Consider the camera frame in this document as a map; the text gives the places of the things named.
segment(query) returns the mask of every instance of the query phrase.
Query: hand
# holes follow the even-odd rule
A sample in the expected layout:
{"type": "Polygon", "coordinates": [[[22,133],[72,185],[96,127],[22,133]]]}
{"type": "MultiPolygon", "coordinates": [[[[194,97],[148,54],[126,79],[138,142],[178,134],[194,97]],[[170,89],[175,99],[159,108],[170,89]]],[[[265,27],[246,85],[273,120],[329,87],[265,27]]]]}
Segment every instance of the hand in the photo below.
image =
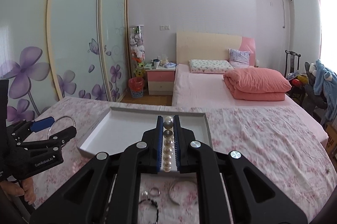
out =
{"type": "Polygon", "coordinates": [[[6,193],[10,195],[24,196],[25,201],[27,201],[29,205],[33,204],[33,202],[36,200],[33,179],[31,177],[22,181],[22,188],[17,184],[7,180],[0,182],[0,186],[6,193]]]}

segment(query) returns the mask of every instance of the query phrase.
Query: pink curtain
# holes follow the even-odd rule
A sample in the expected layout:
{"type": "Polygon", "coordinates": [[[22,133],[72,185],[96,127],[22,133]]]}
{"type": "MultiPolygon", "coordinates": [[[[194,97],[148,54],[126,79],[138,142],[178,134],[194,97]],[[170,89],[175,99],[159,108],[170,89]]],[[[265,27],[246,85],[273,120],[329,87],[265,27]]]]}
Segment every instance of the pink curtain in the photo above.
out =
{"type": "Polygon", "coordinates": [[[324,66],[337,72],[336,26],[337,26],[337,0],[319,0],[321,11],[321,52],[320,59],[324,66]]]}

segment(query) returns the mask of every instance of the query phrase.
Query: purple pillow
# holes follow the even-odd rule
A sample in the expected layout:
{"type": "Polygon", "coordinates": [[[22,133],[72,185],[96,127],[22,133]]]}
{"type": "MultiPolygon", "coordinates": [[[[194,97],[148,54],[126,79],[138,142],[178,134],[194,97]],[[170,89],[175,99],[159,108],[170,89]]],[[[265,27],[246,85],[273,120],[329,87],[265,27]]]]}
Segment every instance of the purple pillow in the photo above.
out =
{"type": "Polygon", "coordinates": [[[229,63],[234,68],[248,68],[249,67],[250,52],[241,52],[238,50],[230,49],[229,63]]]}

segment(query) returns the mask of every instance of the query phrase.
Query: nightstand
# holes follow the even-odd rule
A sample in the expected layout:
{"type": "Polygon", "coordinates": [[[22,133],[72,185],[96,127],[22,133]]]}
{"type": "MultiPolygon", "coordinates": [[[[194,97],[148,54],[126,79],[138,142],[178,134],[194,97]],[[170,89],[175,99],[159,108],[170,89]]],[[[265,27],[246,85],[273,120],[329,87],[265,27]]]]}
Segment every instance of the nightstand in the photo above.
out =
{"type": "Polygon", "coordinates": [[[173,95],[176,67],[146,70],[149,95],[173,95]]]}

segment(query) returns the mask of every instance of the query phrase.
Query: frosted glass door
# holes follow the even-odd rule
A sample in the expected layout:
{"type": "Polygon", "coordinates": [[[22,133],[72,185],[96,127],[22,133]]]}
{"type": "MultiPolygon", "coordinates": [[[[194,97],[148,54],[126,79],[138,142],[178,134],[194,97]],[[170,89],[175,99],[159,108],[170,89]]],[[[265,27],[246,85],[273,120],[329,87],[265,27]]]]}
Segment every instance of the frosted glass door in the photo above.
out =
{"type": "Polygon", "coordinates": [[[51,0],[51,43],[62,96],[107,100],[97,39],[97,0],[51,0]]]}
{"type": "Polygon", "coordinates": [[[111,96],[117,101],[129,79],[125,41],[125,0],[102,0],[102,41],[111,96]]]}
{"type": "Polygon", "coordinates": [[[33,120],[58,101],[47,52],[46,1],[0,0],[0,78],[9,79],[9,124],[33,120]]]}

